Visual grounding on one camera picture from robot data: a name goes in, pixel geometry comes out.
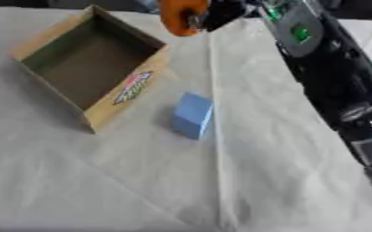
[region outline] foam block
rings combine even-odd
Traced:
[[[190,139],[199,140],[206,131],[212,109],[211,100],[184,93],[173,115],[173,129]]]

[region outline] white paper sheet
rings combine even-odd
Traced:
[[[372,231],[372,188],[301,94],[258,20],[166,41],[170,69],[97,136],[9,50],[72,11],[0,8],[0,227]],[[372,58],[372,22],[345,26]],[[215,101],[202,141],[170,129],[185,91]]]

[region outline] background wall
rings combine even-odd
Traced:
[[[319,0],[337,17],[372,19],[372,0]],[[81,9],[97,4],[108,10],[157,13],[156,0],[0,0],[0,5]]]

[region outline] sticker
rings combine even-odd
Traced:
[[[132,100],[140,95],[145,83],[152,77],[153,72],[143,72],[131,75],[125,81],[122,92],[117,96],[113,105]]]

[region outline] cardboard tray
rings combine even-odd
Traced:
[[[92,5],[12,56],[97,131],[162,73],[167,46]]]

